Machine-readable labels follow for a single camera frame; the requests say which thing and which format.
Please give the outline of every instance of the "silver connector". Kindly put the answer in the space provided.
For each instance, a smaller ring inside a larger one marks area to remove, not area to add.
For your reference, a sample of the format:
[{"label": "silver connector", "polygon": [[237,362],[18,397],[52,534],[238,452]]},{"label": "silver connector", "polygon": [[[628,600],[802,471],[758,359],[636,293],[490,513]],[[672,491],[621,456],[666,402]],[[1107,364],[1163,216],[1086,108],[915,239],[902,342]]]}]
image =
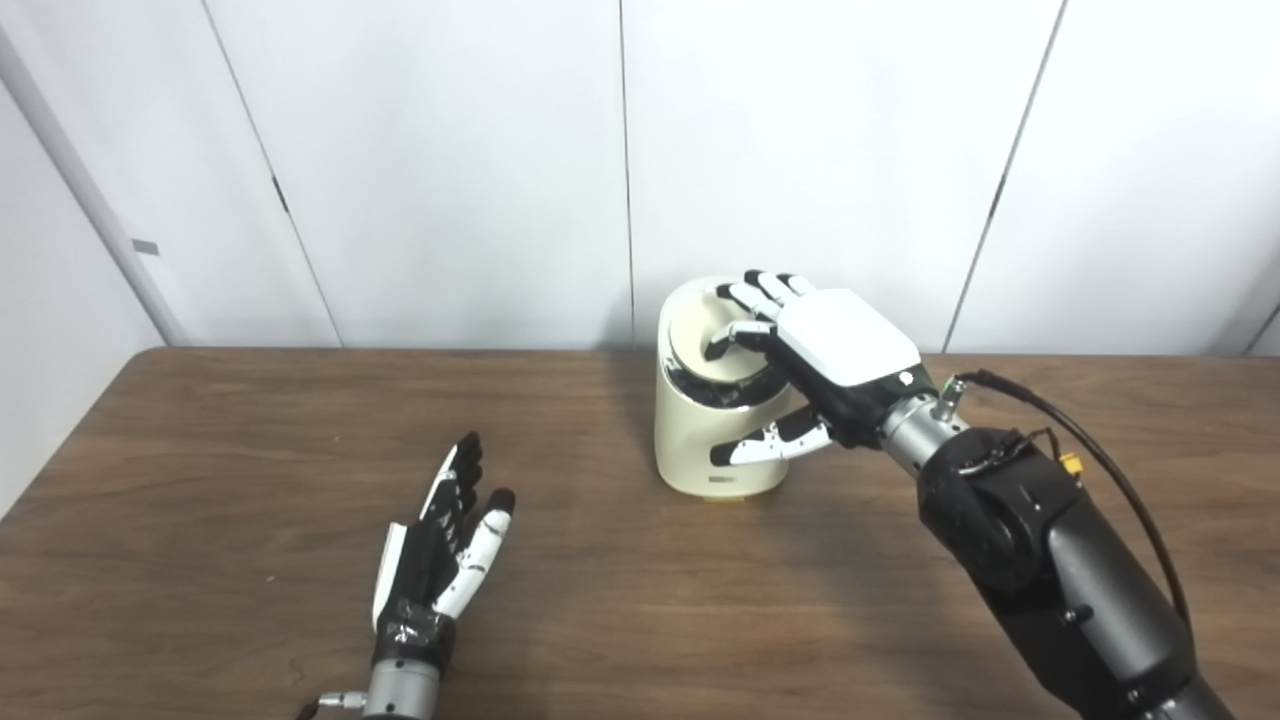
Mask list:
[{"label": "silver connector", "polygon": [[942,386],[942,393],[938,395],[938,404],[933,406],[933,419],[940,423],[950,423],[951,418],[956,415],[956,406],[960,405],[960,398],[964,397],[964,391],[968,384],[951,375],[947,384]]},{"label": "silver connector", "polygon": [[320,707],[340,707],[343,710],[361,710],[369,696],[362,692],[324,693],[320,696]]},{"label": "silver connector", "polygon": [[881,425],[881,447],[913,478],[948,439],[969,429],[955,414],[937,419],[940,401],[931,395],[900,400]]}]

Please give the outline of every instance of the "robotic arm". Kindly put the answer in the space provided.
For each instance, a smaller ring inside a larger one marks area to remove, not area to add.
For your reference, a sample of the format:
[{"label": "robotic arm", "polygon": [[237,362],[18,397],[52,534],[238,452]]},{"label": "robotic arm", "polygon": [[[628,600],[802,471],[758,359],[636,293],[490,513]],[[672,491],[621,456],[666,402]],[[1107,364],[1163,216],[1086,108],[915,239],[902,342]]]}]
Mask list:
[{"label": "robotic arm", "polygon": [[430,720],[440,680],[453,653],[454,620],[480,588],[502,547],[516,495],[495,489],[470,541],[466,520],[476,505],[480,436],[454,445],[411,525],[392,523],[374,588],[376,644],[369,692],[329,693],[308,703],[298,720],[320,707],[364,710],[378,720]]},{"label": "robotic arm", "polygon": [[[1185,600],[1158,533],[1110,457],[1056,407],[986,370],[940,392],[920,355],[847,290],[746,273],[718,295],[755,319],[726,325],[810,402],[712,448],[716,465],[795,457],[837,442],[883,450],[915,478],[920,520],[969,573],[1041,684],[1085,720],[1231,720],[1201,676]],[[970,428],[956,415],[968,383],[1030,402],[1082,439],[1139,511],[1170,578],[1171,605],[1064,466],[1052,430]],[[1046,456],[1033,442],[1052,442]]]}]

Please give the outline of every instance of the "panel seam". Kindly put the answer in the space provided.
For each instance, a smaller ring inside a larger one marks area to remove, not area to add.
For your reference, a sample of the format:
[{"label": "panel seam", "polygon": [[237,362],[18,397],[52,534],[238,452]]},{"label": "panel seam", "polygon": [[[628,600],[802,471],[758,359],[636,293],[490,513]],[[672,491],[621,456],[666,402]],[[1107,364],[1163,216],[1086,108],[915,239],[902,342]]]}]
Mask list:
[{"label": "panel seam", "polygon": [[1000,182],[996,183],[996,192],[991,199],[991,209],[987,210],[987,219],[982,225],[982,234],[978,236],[978,246],[973,250],[973,259],[969,261],[969,272],[965,274],[964,286],[960,288],[960,297],[956,300],[955,313],[951,315],[951,324],[947,327],[947,334],[942,340],[942,352],[946,352],[951,347],[951,338],[955,336],[956,324],[960,322],[960,313],[964,311],[964,302],[969,297],[969,290],[973,286],[973,277],[978,270],[978,260],[982,258],[982,251],[987,246],[987,234],[991,232],[991,223],[996,218],[996,209],[1000,206],[1000,200],[1005,193],[1005,183],[1009,179],[1009,172],[1014,167],[1014,158],[1018,155],[1018,146],[1023,140],[1023,131],[1027,129],[1027,118],[1032,114],[1032,105],[1036,104],[1036,94],[1039,91],[1041,81],[1044,78],[1044,68],[1048,67],[1050,55],[1053,53],[1053,42],[1057,40],[1059,27],[1062,24],[1062,17],[1066,14],[1066,4],[1069,0],[1062,0],[1062,4],[1057,8],[1057,17],[1053,18],[1053,27],[1048,33],[1048,42],[1044,44],[1044,54],[1041,55],[1039,67],[1036,69],[1036,79],[1032,82],[1032,91],[1027,96],[1027,105],[1023,108],[1023,117],[1018,120],[1018,131],[1014,133],[1014,142],[1009,149],[1009,156],[1005,159],[1005,168],[1000,173]]}]

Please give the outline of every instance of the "yellow connector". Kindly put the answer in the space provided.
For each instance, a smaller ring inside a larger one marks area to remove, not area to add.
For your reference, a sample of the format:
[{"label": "yellow connector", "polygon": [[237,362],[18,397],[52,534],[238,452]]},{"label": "yellow connector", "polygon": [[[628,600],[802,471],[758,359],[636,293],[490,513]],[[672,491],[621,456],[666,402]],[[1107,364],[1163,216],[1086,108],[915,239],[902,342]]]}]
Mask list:
[{"label": "yellow connector", "polygon": [[1064,452],[1061,457],[1057,459],[1062,464],[1062,468],[1068,473],[1079,477],[1084,471],[1084,462],[1080,461],[1080,456],[1074,452]]}]

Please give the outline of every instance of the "cable connector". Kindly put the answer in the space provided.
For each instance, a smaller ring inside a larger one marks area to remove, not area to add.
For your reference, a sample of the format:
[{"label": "cable connector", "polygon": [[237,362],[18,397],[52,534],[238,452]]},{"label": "cable connector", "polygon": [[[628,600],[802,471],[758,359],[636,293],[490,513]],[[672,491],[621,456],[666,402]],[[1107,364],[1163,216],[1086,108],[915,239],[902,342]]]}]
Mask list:
[{"label": "cable connector", "polygon": [[325,693],[316,700],[320,707],[340,707],[343,710],[364,710],[369,694],[362,692]]}]

